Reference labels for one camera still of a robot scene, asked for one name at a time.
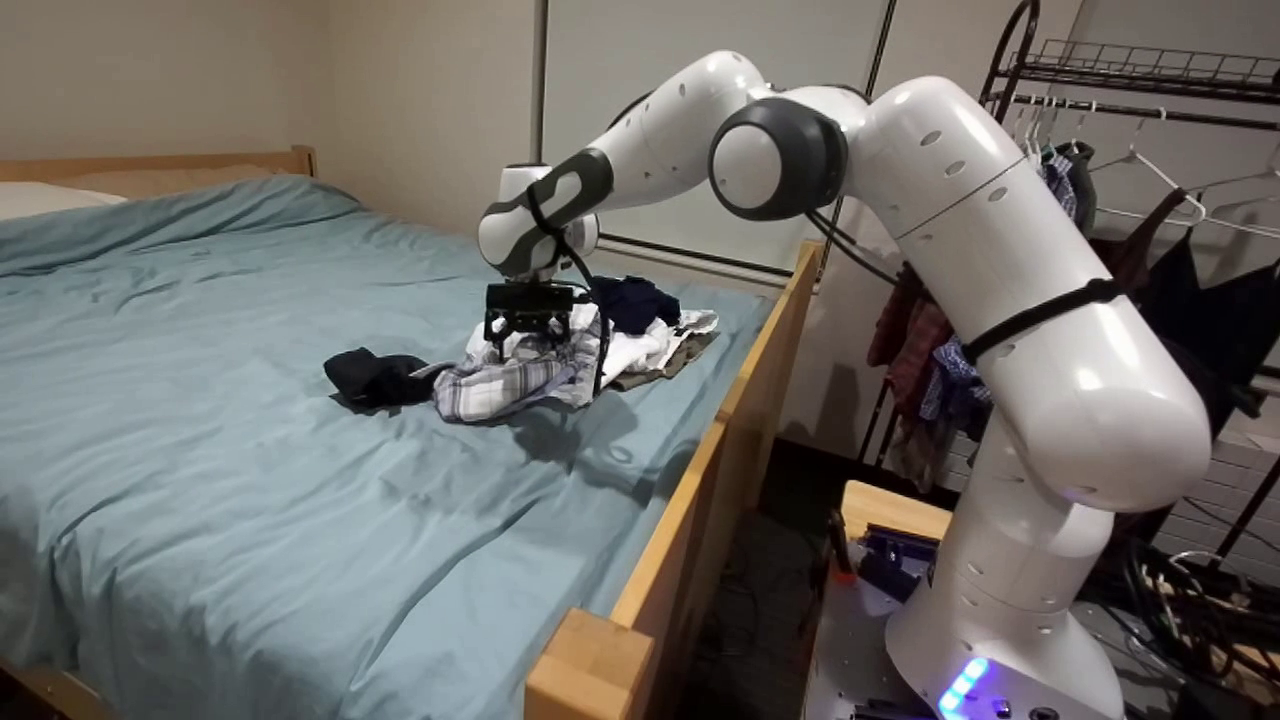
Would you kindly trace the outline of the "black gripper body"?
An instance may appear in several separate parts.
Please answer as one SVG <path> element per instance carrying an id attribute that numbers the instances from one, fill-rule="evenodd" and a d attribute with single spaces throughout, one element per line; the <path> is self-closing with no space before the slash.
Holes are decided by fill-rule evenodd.
<path id="1" fill-rule="evenodd" d="M 500 279 L 486 292 L 486 335 L 506 338 L 511 332 L 553 332 L 567 324 L 567 313 L 567 282 Z"/>

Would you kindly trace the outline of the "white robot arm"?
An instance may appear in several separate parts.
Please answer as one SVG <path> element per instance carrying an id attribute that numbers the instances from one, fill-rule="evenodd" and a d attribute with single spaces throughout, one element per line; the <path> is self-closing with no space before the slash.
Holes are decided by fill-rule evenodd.
<path id="1" fill-rule="evenodd" d="M 742 218 L 859 201 L 993 397 L 935 559 L 886 622 L 895 675 L 941 720 L 1126 720 L 1121 675 L 1071 600 L 1126 512 L 1163 509 L 1209 470 L 1212 433 L 1021 144 L 946 75 L 864 99 L 775 87 L 748 55 L 708 51 L 506 189 L 482 216 L 482 252 L 524 279 L 572 218 L 696 184 Z"/>

